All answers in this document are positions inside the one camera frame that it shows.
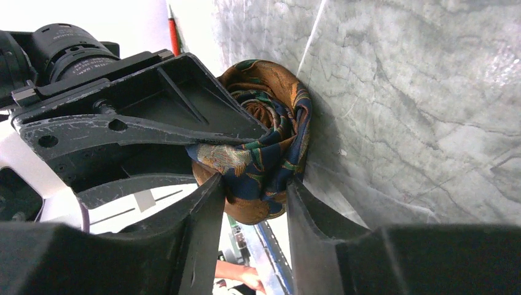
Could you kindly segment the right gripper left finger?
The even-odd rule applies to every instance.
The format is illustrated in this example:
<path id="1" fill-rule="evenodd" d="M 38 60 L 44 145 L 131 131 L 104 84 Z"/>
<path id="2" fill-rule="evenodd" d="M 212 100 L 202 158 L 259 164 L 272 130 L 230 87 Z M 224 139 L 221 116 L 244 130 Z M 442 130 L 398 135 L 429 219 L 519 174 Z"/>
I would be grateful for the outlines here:
<path id="1" fill-rule="evenodd" d="M 215 174 L 119 233 L 1 223 L 2 294 L 211 294 L 224 209 Z"/>

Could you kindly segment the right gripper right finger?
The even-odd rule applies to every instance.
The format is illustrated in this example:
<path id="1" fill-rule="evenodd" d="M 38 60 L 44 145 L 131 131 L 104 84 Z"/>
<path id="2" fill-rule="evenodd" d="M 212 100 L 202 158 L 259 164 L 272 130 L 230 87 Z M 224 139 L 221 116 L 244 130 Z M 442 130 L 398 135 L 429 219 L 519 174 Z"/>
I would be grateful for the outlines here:
<path id="1" fill-rule="evenodd" d="M 342 216 L 299 180 L 288 184 L 296 294 L 519 294 L 520 228 L 390 225 Z"/>

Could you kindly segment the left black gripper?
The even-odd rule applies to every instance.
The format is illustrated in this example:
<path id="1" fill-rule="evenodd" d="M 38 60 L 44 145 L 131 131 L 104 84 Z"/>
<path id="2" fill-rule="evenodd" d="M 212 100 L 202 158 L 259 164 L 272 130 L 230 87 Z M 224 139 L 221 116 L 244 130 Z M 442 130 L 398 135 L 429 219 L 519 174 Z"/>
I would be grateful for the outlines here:
<path id="1" fill-rule="evenodd" d="M 2 31 L 1 121 L 45 160 L 105 144 L 238 145 L 268 133 L 195 55 L 118 50 L 67 23 Z"/>

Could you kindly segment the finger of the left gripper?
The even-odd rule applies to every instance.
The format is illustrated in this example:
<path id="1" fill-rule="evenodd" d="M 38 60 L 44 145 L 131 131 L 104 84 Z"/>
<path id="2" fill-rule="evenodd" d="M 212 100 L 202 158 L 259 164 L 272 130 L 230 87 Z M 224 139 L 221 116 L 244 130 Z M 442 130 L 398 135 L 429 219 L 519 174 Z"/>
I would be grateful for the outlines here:
<path id="1" fill-rule="evenodd" d="M 88 209 L 148 189 L 192 184 L 192 164 L 183 146 L 105 144 L 57 158 L 57 175 Z"/>

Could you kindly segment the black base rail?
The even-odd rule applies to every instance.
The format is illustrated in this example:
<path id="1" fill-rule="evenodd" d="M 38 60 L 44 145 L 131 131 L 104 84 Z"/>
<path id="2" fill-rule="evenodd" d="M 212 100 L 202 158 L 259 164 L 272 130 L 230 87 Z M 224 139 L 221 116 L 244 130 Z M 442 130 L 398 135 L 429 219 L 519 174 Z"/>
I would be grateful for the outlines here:
<path id="1" fill-rule="evenodd" d="M 267 294 L 294 294 L 289 242 L 277 239 L 268 221 L 248 226 L 225 214 L 219 242 L 220 258 L 255 267 Z"/>

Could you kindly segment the person's bare hand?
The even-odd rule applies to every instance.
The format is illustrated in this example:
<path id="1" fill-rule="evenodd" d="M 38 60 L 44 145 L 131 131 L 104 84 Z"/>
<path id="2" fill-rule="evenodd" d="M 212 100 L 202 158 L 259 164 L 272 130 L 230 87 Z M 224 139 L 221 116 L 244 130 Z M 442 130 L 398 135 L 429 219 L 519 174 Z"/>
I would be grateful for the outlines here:
<path id="1" fill-rule="evenodd" d="M 254 267 L 240 266 L 237 280 L 242 282 L 242 284 L 236 286 L 235 289 L 241 294 L 266 294 L 262 280 Z"/>

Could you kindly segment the colourful patterned tie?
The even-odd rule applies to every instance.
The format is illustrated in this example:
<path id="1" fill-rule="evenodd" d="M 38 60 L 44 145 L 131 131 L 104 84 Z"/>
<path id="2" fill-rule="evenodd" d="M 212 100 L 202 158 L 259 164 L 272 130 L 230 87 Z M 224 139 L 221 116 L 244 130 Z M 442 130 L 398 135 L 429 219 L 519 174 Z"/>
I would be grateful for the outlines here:
<path id="1" fill-rule="evenodd" d="M 250 143 L 187 147 L 198 184 L 220 173 L 224 211 L 237 222 L 255 225 L 286 211 L 287 183 L 302 179 L 310 141 L 312 101 L 290 70 L 267 60 L 241 61 L 219 77 L 241 107 L 267 127 Z"/>

